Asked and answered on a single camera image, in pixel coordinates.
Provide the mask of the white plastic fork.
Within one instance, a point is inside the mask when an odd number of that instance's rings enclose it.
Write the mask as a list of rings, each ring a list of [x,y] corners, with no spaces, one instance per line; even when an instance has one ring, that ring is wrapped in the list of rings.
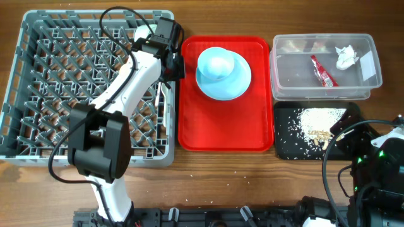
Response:
[[[162,83],[159,82],[157,85],[157,93],[156,93],[156,97],[155,97],[155,107],[156,108],[159,106],[159,103],[160,103],[161,86],[162,86]]]

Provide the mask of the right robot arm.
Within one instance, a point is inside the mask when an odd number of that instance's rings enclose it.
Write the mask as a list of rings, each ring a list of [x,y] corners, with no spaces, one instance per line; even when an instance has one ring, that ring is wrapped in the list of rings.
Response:
[[[336,205],[326,175],[330,149],[322,161],[327,199],[304,197],[294,211],[299,226],[403,226],[403,116],[365,120],[346,113],[330,129],[329,147],[351,157],[353,180],[346,212]]]

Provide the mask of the white plastic spoon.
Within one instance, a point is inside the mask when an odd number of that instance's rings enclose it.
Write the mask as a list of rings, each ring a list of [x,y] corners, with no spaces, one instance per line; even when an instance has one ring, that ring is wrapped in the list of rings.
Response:
[[[163,126],[167,127],[167,122],[169,118],[169,98],[170,98],[170,90],[166,87],[165,84],[161,86],[161,92],[164,97],[163,100]]]

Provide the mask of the red snack wrapper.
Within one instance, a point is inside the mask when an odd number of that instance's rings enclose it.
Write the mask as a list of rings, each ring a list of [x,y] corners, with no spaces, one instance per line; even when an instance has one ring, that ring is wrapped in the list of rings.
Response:
[[[332,75],[327,70],[325,70],[325,68],[318,61],[315,55],[311,55],[311,60],[314,64],[315,75],[321,82],[322,86],[327,88],[337,87],[338,83],[335,81]]]

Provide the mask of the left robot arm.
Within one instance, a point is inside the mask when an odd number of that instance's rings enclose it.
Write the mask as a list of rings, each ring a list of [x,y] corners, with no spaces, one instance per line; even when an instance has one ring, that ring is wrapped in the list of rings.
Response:
[[[161,17],[149,36],[135,41],[112,84],[71,110],[69,123],[77,129],[69,136],[68,161],[92,184],[100,224],[136,226],[123,177],[133,154],[129,118],[154,82],[183,77],[184,60],[176,54],[182,31],[176,21]]]

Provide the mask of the white napkin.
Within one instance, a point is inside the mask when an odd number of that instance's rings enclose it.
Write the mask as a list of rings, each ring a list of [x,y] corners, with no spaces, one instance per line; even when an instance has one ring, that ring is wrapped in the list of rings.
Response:
[[[356,51],[351,45],[349,45],[348,47],[344,47],[342,49],[335,47],[335,49],[338,55],[336,68],[339,70],[344,71],[348,69],[350,66],[354,65],[359,60]]]

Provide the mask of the green bowl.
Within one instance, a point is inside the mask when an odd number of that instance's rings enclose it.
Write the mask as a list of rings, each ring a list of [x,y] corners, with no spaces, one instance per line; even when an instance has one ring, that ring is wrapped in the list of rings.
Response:
[[[147,25],[141,25],[139,26],[135,33],[134,33],[134,38],[133,42],[136,42],[139,38],[144,38],[149,40],[148,36],[151,34],[151,31],[149,30]]]

